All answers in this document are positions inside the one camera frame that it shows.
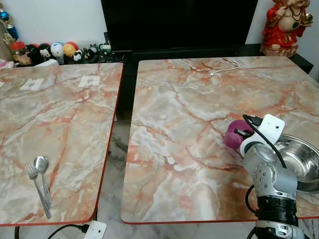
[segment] spoon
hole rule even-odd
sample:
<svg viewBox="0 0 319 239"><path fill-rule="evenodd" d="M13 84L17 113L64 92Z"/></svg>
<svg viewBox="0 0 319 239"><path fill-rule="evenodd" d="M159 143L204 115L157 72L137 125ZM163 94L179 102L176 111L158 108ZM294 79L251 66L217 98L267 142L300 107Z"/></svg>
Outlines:
<svg viewBox="0 0 319 239"><path fill-rule="evenodd" d="M46 201L46 203L48 205L48 208L50 209L51 208L51 195L50 195L50 192L49 192L49 189L48 189L48 185L44 181L44 176L43 176L43 174L45 173L45 171L49 167L49 160L45 156L37 156L34 159L33 165L34 165L35 169L39 173L41 173L43 190L44 190L44 197L45 197L45 201Z"/></svg>

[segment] white paper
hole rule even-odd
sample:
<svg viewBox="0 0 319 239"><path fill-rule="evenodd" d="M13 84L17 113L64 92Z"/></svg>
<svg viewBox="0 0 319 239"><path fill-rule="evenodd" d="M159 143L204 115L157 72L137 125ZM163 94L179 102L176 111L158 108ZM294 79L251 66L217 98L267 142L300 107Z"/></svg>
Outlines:
<svg viewBox="0 0 319 239"><path fill-rule="evenodd" d="M28 79L23 86L21 86L20 90L23 90L23 91L26 91L26 90L29 90L29 91L37 91L39 90L42 82L43 82L43 78L39 78L39 79L36 79L36 80L33 80L33 79Z"/></svg>
<svg viewBox="0 0 319 239"><path fill-rule="evenodd" d="M79 87L86 87L86 86L97 86L100 83L99 76L83 76Z"/></svg>

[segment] metal bowl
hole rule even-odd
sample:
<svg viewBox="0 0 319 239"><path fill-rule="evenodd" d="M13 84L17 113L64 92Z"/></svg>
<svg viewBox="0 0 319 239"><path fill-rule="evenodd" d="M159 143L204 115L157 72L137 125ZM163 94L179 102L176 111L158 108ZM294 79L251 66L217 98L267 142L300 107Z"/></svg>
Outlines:
<svg viewBox="0 0 319 239"><path fill-rule="evenodd" d="M319 193L319 150L306 141L282 134L275 144L287 168L297 179L297 190L310 194Z"/></svg>

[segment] television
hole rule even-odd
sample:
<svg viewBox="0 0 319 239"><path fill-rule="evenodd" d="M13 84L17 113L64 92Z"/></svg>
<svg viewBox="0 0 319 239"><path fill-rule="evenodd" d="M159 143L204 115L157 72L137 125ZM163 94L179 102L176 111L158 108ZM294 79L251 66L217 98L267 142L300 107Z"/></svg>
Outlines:
<svg viewBox="0 0 319 239"><path fill-rule="evenodd" d="M101 0L112 50L245 44L258 0Z"/></svg>

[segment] marble table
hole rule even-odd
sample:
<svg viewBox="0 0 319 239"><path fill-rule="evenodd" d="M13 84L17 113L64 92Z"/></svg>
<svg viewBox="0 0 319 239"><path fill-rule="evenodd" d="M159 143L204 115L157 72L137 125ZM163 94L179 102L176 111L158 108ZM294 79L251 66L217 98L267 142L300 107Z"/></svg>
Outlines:
<svg viewBox="0 0 319 239"><path fill-rule="evenodd" d="M122 69L108 63L0 70L0 226L92 220ZM49 220L24 169L38 155L49 159Z"/></svg>
<svg viewBox="0 0 319 239"><path fill-rule="evenodd" d="M220 69L240 68L210 76ZM286 57L142 61L121 218L129 224L253 221L252 180L223 136L242 114L270 113L284 133L319 147L319 84ZM250 196L257 208L255 193ZM298 216L319 216L319 195L298 194Z"/></svg>

